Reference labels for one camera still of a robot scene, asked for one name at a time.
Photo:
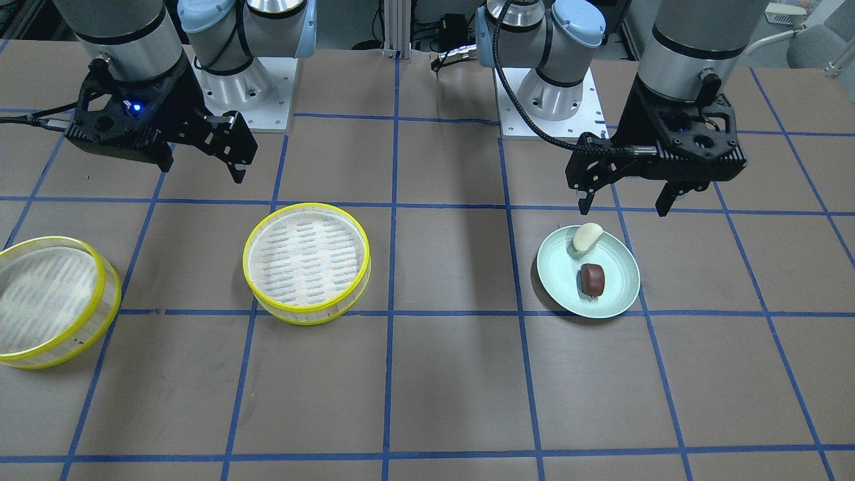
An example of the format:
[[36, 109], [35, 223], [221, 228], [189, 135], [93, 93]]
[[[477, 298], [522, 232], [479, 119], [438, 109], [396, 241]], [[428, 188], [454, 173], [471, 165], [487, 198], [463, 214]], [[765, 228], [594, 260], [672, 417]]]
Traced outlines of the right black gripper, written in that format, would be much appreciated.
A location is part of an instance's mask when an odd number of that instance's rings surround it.
[[99, 54], [88, 66], [65, 137], [95, 155], [146, 162], [168, 172], [171, 143], [190, 145], [226, 165], [242, 184], [259, 145], [241, 113], [219, 116], [204, 94], [186, 54], [163, 74], [144, 82], [121, 82], [111, 59]]

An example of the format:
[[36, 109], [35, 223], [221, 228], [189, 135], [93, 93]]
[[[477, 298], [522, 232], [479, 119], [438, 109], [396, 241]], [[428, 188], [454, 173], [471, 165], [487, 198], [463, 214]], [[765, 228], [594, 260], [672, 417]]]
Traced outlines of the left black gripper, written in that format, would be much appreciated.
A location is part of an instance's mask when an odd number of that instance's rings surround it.
[[729, 182], [747, 164], [739, 145], [735, 110], [721, 92], [717, 74], [699, 74], [698, 94], [670, 100], [633, 80], [616, 132], [608, 139], [580, 135], [565, 176], [577, 191], [580, 215], [590, 212], [596, 192], [623, 178], [662, 180], [655, 201], [666, 217], [675, 201], [712, 182]]

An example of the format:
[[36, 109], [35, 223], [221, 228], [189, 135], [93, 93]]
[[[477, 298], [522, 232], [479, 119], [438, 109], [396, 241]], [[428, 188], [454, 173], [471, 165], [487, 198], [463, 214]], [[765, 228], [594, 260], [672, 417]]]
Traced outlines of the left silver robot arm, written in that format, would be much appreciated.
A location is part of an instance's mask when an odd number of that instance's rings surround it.
[[723, 87], [765, 9], [764, 1], [663, 1], [615, 135], [579, 134], [575, 143], [537, 123], [570, 118], [607, 33], [586, 1], [488, 1], [476, 13], [478, 59], [494, 68], [522, 121], [571, 151], [565, 176], [589, 213], [596, 192], [626, 177], [665, 182], [660, 216], [676, 198], [729, 182], [748, 163], [735, 110]]

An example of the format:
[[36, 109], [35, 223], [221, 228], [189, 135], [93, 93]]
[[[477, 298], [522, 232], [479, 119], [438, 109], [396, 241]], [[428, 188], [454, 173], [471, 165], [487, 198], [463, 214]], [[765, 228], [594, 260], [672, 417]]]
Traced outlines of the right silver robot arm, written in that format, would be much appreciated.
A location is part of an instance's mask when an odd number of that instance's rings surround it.
[[189, 145], [244, 180], [257, 141], [248, 108], [274, 103], [263, 58], [311, 57], [315, 1], [57, 1], [89, 53], [60, 131], [85, 152], [168, 172]]

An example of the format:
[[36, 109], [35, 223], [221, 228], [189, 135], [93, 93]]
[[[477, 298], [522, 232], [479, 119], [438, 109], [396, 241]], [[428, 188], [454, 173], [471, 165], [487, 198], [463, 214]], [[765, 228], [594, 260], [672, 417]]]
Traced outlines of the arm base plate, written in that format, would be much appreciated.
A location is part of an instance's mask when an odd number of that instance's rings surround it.
[[[550, 137], [569, 143], [575, 143], [582, 133], [608, 138], [592, 70], [587, 70], [583, 82], [571, 88], [546, 83], [532, 68], [504, 68], [503, 72], [526, 115]], [[540, 140], [513, 106], [496, 72], [494, 80], [503, 139]]]
[[206, 107], [215, 114], [241, 113], [253, 133], [287, 133], [299, 59], [257, 57], [246, 70], [230, 76], [193, 68]]

